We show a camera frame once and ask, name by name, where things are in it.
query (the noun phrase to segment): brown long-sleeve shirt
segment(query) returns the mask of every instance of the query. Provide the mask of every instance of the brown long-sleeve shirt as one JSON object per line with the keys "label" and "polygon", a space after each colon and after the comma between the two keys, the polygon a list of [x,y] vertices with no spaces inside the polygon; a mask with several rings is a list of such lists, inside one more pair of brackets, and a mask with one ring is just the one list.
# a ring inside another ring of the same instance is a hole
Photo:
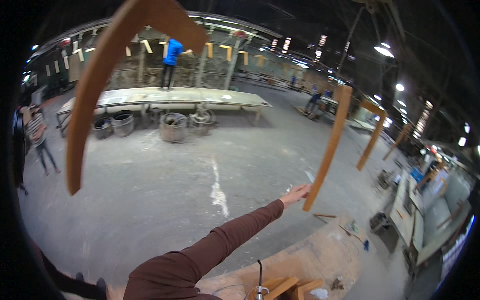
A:
{"label": "brown long-sleeve shirt", "polygon": [[195,284],[282,213],[283,202],[275,200],[214,228],[191,247],[149,259],[130,273],[123,299],[219,299],[199,294]]}

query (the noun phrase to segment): man standing on table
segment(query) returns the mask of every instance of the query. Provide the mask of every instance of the man standing on table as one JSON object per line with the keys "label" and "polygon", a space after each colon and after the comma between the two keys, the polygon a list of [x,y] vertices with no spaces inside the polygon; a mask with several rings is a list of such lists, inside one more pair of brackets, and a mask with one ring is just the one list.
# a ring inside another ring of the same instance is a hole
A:
{"label": "man standing on table", "polygon": [[47,147],[47,138],[45,137],[47,125],[45,124],[42,113],[38,110],[39,109],[35,107],[22,108],[22,113],[24,114],[24,127],[32,145],[35,146],[36,153],[38,154],[43,169],[45,170],[45,176],[48,176],[47,166],[43,159],[43,151],[45,151],[50,158],[50,161],[55,168],[55,172],[60,173],[60,170],[57,167],[57,164],[55,164],[52,153]]}
{"label": "man standing on table", "polygon": [[168,77],[168,86],[167,86],[167,91],[170,90],[170,85],[172,83],[172,77],[173,77],[173,71],[175,69],[175,66],[177,65],[177,57],[180,54],[184,53],[191,53],[191,50],[187,50],[183,52],[183,45],[175,40],[174,38],[171,38],[168,41],[168,47],[167,47],[167,56],[163,59],[163,72],[162,72],[162,79],[161,79],[161,86],[160,89],[163,90],[165,86],[165,75],[167,74],[167,71],[169,72],[169,77]]}

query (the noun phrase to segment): metal bucket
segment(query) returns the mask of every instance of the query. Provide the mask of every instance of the metal bucket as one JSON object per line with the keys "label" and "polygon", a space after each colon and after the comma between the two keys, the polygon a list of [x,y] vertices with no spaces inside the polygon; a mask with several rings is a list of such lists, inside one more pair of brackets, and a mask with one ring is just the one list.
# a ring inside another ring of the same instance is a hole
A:
{"label": "metal bucket", "polygon": [[113,133],[112,125],[106,118],[96,121],[92,127],[95,132],[95,137],[99,140],[106,139]]}
{"label": "metal bucket", "polygon": [[115,115],[112,119],[113,132],[124,137],[133,132],[135,123],[133,122],[132,114]]}
{"label": "metal bucket", "polygon": [[160,122],[160,137],[172,143],[182,142],[185,138],[187,119],[179,113],[168,113],[162,116]]}

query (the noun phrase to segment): striped shirt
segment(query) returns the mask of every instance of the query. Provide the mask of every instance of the striped shirt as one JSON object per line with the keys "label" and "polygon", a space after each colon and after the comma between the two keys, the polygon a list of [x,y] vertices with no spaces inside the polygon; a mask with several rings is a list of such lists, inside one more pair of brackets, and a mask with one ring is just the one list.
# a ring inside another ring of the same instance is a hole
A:
{"label": "striped shirt", "polygon": [[39,112],[36,113],[33,116],[33,118],[26,125],[26,131],[27,131],[28,138],[30,139],[30,141],[32,142],[32,144],[35,147],[37,147],[38,145],[43,143],[43,141],[45,140],[45,132],[42,132],[42,134],[40,135],[40,137],[37,140],[33,138],[34,135],[40,129],[41,125],[44,125],[46,127],[46,124],[43,120],[43,116]]}

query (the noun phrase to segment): ceiling light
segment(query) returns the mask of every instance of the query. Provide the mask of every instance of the ceiling light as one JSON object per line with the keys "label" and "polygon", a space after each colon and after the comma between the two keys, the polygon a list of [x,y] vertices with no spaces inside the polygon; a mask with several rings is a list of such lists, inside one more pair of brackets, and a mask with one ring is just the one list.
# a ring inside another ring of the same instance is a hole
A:
{"label": "ceiling light", "polygon": [[383,55],[385,56],[389,56],[391,58],[395,58],[395,56],[390,52],[388,51],[387,49],[385,48],[382,48],[382,47],[378,47],[378,46],[375,46],[373,47],[375,50],[377,50],[378,52],[382,53]]}
{"label": "ceiling light", "polygon": [[467,138],[466,137],[461,137],[459,140],[458,140],[458,145],[460,147],[463,147],[465,146],[465,143],[467,142]]}

